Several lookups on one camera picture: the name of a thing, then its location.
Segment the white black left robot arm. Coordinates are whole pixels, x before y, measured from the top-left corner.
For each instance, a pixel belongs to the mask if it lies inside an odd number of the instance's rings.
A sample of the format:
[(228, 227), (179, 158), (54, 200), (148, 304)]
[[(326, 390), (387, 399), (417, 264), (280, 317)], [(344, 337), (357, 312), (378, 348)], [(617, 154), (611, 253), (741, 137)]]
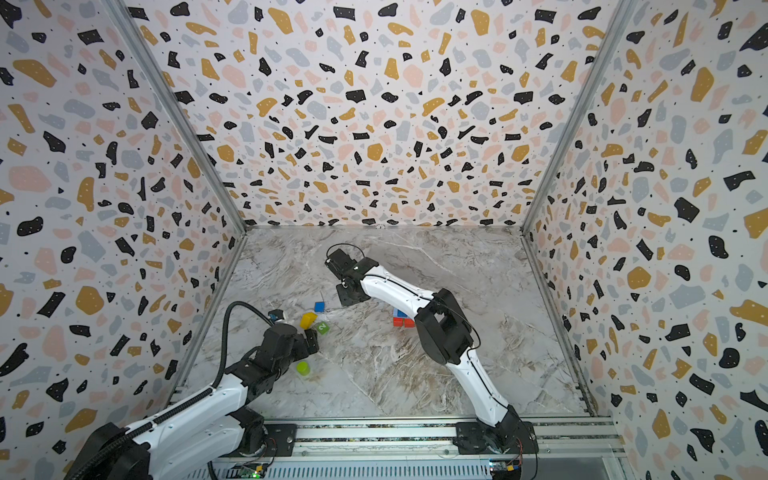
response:
[(241, 446), (257, 452), (265, 446), (264, 417), (249, 404), (318, 351), (315, 329), (278, 322), (211, 385), (144, 420), (97, 428), (66, 477), (178, 479)]

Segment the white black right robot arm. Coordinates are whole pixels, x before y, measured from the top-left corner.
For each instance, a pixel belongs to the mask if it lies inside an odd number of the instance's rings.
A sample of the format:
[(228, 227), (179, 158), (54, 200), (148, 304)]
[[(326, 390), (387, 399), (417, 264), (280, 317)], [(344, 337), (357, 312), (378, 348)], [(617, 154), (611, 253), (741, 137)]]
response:
[(456, 425), (454, 444), (461, 454), (539, 453), (533, 427), (521, 419), (481, 364), (479, 342), (473, 339), (475, 329), (449, 290), (416, 287), (382, 267), (337, 278), (343, 305), (375, 299), (412, 319), (426, 355), (457, 379), (475, 414), (474, 421)]

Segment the green cylinder block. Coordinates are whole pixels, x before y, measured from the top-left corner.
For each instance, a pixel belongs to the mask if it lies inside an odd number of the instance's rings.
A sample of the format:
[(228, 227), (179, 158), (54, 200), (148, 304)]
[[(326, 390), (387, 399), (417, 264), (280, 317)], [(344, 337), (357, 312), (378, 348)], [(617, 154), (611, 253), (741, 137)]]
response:
[(301, 376), (308, 376), (311, 373), (311, 367), (307, 361), (297, 363), (296, 370)]

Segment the yellow arch block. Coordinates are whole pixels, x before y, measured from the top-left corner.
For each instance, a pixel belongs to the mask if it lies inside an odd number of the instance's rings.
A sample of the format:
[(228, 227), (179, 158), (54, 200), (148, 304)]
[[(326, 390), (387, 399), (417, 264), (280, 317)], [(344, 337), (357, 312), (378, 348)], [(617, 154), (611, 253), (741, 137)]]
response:
[(310, 329), (318, 319), (318, 315), (315, 312), (304, 313), (300, 320), (300, 328), (302, 330)]

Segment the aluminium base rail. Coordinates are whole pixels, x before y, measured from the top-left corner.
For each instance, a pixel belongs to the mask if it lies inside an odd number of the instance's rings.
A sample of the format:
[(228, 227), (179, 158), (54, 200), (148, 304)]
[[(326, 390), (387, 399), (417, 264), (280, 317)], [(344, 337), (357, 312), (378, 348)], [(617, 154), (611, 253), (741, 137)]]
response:
[(509, 446), (485, 446), (468, 417), (270, 422), (261, 453), (227, 454), (192, 479), (631, 479), (605, 417), (528, 417)]

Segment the left wall corner aluminium post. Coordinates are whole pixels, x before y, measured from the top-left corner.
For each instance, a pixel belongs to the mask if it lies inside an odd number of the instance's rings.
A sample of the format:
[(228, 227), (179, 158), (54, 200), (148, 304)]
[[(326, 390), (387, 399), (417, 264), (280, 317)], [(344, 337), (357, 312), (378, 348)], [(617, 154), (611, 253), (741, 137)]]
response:
[(151, 50), (141, 36), (139, 28), (133, 22), (125, 2), (106, 1), (104, 9), (145, 73), (147, 81), (154, 89), (158, 100), (170, 117), (172, 124), (176, 127), (181, 139), (190, 148), (192, 156), (205, 174), (215, 196), (220, 201), (223, 211), (230, 218), (236, 231), (240, 235), (245, 235), (247, 230), (244, 220), (240, 217), (233, 200), (203, 148), (202, 142), (195, 134), (189, 120), (182, 111), (172, 88), (165, 81)]

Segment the wall corner aluminium post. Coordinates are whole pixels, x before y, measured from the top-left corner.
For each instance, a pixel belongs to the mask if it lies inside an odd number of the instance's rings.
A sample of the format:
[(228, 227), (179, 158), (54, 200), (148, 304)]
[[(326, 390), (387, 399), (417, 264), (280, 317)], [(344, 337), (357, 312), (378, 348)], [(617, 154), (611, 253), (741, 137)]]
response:
[(541, 176), (539, 188), (534, 196), (528, 213), (521, 227), (523, 238), (533, 229), (536, 217), (547, 198), (548, 189), (554, 184), (555, 176), (563, 165), (567, 152), (575, 139), (576, 133), (583, 118), (590, 108), (591, 101), (596, 94), (605, 70), (610, 63), (613, 51), (619, 42), (619, 37), (626, 28), (638, 2), (635, 0), (621, 0), (608, 23), (605, 38), (596, 52), (593, 65), (588, 72), (585, 83), (576, 99), (574, 108), (567, 118), (563, 133), (554, 150), (552, 161)]
[(170, 117), (172, 124), (176, 127), (181, 139), (190, 148), (192, 156), (205, 174), (215, 196), (220, 201), (223, 211), (230, 218), (236, 231), (240, 235), (245, 235), (247, 230), (244, 220), (240, 217), (233, 200), (203, 148), (202, 142), (195, 134), (189, 120), (182, 111), (172, 88), (165, 81), (151, 50), (141, 36), (139, 28), (133, 22), (125, 2), (106, 1), (104, 9), (145, 73), (147, 81), (154, 89), (158, 100)]

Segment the right wall corner aluminium post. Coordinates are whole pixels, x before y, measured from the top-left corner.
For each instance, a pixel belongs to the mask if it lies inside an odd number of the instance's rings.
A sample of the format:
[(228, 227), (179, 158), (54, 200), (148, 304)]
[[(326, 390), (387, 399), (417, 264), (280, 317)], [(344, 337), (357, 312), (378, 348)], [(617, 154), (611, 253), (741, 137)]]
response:
[(596, 52), (593, 65), (588, 72), (585, 83), (576, 99), (574, 108), (567, 118), (563, 133), (554, 150), (552, 161), (541, 176), (539, 188), (534, 196), (528, 213), (521, 227), (523, 238), (533, 229), (536, 217), (547, 198), (548, 189), (554, 184), (555, 176), (563, 165), (567, 152), (575, 139), (576, 133), (583, 118), (590, 108), (591, 101), (596, 94), (605, 70), (610, 63), (613, 51), (619, 42), (619, 37), (626, 28), (638, 2), (635, 0), (621, 0), (608, 23), (605, 38)]

